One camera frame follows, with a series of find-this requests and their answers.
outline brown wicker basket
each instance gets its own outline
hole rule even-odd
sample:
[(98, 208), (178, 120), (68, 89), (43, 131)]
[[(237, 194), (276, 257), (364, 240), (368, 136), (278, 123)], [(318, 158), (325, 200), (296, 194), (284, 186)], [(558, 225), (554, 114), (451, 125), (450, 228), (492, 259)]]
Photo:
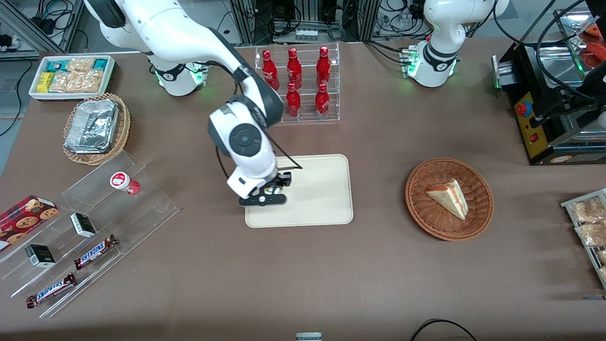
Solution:
[[(128, 112), (128, 108), (126, 107), (126, 105), (124, 105), (124, 102), (120, 99), (120, 97), (112, 93), (104, 93), (102, 95), (87, 98), (84, 101), (86, 102), (100, 100), (113, 100), (120, 105), (120, 112), (118, 113), (118, 122), (116, 123), (116, 132), (114, 134), (113, 147), (106, 154), (76, 154), (63, 148), (63, 151), (65, 152), (67, 157), (69, 157), (72, 161), (78, 163), (85, 163), (89, 166), (97, 166), (115, 157), (118, 153), (120, 153), (121, 150), (124, 149), (124, 146), (126, 145), (126, 140), (128, 139), (128, 130), (130, 128), (130, 113)], [(65, 129), (63, 129), (63, 138), (67, 138), (67, 133), (69, 133), (70, 128), (72, 127), (72, 121), (74, 119), (75, 113), (76, 108), (72, 110), (72, 114), (67, 119)]]
[[(428, 187), (457, 179), (469, 212), (460, 220), (425, 193)], [(488, 184), (471, 166), (435, 158), (416, 166), (406, 181), (406, 205), (414, 220), (431, 235), (450, 241), (477, 237), (490, 224), (494, 203)]]

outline table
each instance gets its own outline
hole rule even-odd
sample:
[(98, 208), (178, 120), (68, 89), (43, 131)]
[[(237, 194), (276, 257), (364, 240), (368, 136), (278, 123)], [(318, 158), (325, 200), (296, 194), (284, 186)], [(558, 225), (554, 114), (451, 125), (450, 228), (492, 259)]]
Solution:
[[(354, 219), (275, 229), (246, 226), (206, 133), (231, 79), (213, 68), (206, 88), (174, 98), (144, 55), (115, 55), (111, 89), (132, 115), (126, 150), (181, 211), (52, 319), (0, 289), (2, 339), (293, 340), (321, 331), (327, 341), (401, 340), (439, 317), (479, 340), (603, 340), (606, 302), (581, 300), (603, 291), (559, 203), (605, 187), (606, 173), (528, 166), (514, 114), (492, 85), (490, 57), (509, 45), (469, 39), (451, 79), (426, 89), (367, 46), (340, 44), (341, 121), (270, 133), (292, 155), (348, 157)], [(254, 49), (240, 51), (254, 61)], [(74, 105), (32, 101), (0, 178), (0, 208), (28, 194), (53, 198), (92, 170), (61, 149)], [(478, 238), (437, 240), (406, 210), (408, 174), (434, 157), (462, 160), (490, 185), (494, 219)]]

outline cookie box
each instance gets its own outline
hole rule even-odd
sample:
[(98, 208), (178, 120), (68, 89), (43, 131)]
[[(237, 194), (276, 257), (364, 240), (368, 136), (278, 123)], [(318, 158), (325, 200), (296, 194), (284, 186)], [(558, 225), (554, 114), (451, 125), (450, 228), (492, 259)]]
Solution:
[(58, 212), (52, 201), (30, 195), (0, 214), (0, 251), (16, 243)]

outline snickers bar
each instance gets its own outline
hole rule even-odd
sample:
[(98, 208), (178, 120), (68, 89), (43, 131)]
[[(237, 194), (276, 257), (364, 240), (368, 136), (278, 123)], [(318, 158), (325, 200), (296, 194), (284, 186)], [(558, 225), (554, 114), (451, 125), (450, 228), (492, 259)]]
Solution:
[(100, 244), (95, 246), (91, 251), (86, 252), (82, 257), (76, 259), (74, 264), (76, 270), (82, 269), (87, 263), (92, 262), (99, 257), (103, 252), (109, 250), (114, 244), (118, 244), (118, 241), (114, 238), (113, 234), (108, 238), (105, 238)]
[(76, 286), (76, 277), (74, 277), (73, 272), (70, 272), (66, 278), (58, 281), (57, 283), (49, 286), (43, 291), (39, 292), (38, 295), (31, 295), (27, 297), (27, 308), (32, 309), (38, 304), (40, 304), (43, 300), (49, 298), (52, 295), (56, 295), (59, 291), (67, 288), (68, 286)]

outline red bottle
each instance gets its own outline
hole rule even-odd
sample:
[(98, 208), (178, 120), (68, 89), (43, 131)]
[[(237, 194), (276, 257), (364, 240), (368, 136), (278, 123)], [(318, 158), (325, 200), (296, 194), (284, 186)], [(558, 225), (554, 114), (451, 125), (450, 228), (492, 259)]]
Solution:
[(297, 49), (291, 47), (288, 49), (288, 64), (286, 65), (288, 70), (288, 81), (293, 82), (297, 89), (303, 86), (303, 74), (301, 71), (301, 62), (297, 57)]
[(326, 83), (320, 83), (318, 90), (316, 94), (316, 117), (323, 120), (328, 117), (328, 101), (330, 97), (328, 92), (326, 92)]
[(316, 73), (316, 82), (318, 85), (320, 83), (328, 84), (330, 80), (330, 59), (328, 58), (328, 47), (326, 46), (320, 47), (320, 58), (316, 64)]
[(299, 117), (299, 114), (301, 114), (301, 96), (299, 95), (299, 92), (297, 92), (297, 87), (293, 82), (288, 84), (286, 102), (288, 102), (288, 114), (290, 117)]
[(280, 81), (278, 81), (278, 68), (276, 63), (271, 60), (269, 50), (263, 50), (263, 78), (274, 90), (280, 89)]

